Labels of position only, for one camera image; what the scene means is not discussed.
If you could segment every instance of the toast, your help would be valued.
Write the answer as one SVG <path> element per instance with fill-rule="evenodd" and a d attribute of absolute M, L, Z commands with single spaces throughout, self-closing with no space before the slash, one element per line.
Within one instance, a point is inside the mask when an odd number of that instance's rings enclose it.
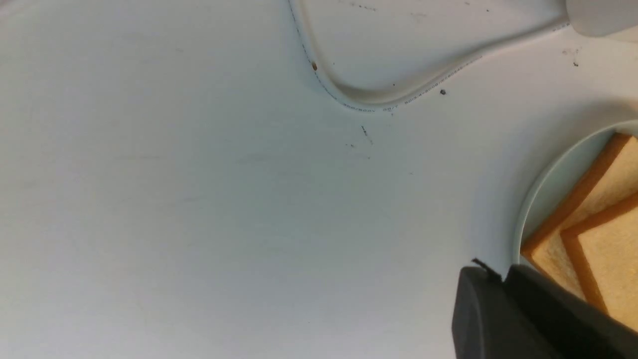
<path fill-rule="evenodd" d="M 587 302 L 638 331 L 638 192 L 561 237 Z"/>
<path fill-rule="evenodd" d="M 521 254 L 545 275 L 585 299 L 560 232 L 638 192 L 638 140 L 614 134 L 552 215 L 523 243 Z"/>

